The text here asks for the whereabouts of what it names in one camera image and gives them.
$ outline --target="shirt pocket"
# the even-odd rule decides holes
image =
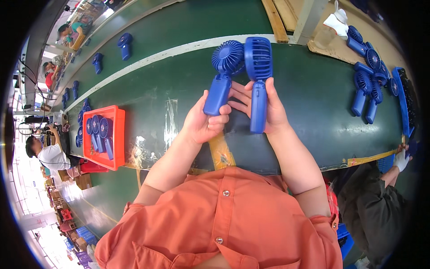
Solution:
[[[301,260],[298,260],[295,263],[266,267],[264,269],[298,269],[300,267],[300,263],[301,263]]]
[[[169,269],[172,265],[172,262],[166,256],[141,244],[133,242],[133,249],[135,252],[134,269]]]

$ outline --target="white glove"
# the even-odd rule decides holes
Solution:
[[[406,165],[409,162],[409,156],[405,159],[405,153],[406,150],[402,149],[402,151],[397,153],[394,157],[393,165],[397,166],[400,172],[402,172],[406,168]]]

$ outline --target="white cloth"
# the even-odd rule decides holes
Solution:
[[[69,158],[61,151],[59,144],[44,147],[37,158],[50,170],[66,170],[71,167]]]
[[[397,166],[400,172],[402,172],[406,168],[406,165],[409,162],[409,156],[406,158],[405,156],[406,156],[406,151],[405,149],[402,149],[402,151],[397,153],[396,156],[394,157],[393,165]]]

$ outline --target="white shirt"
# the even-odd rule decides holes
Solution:
[[[59,144],[44,147],[37,158],[50,170],[66,170],[71,167],[69,158],[61,151]]]

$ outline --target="orange shirt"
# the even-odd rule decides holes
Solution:
[[[97,244],[101,268],[182,269],[219,252],[232,269],[342,268],[336,215],[307,218],[279,185],[237,167],[188,176],[127,211]]]

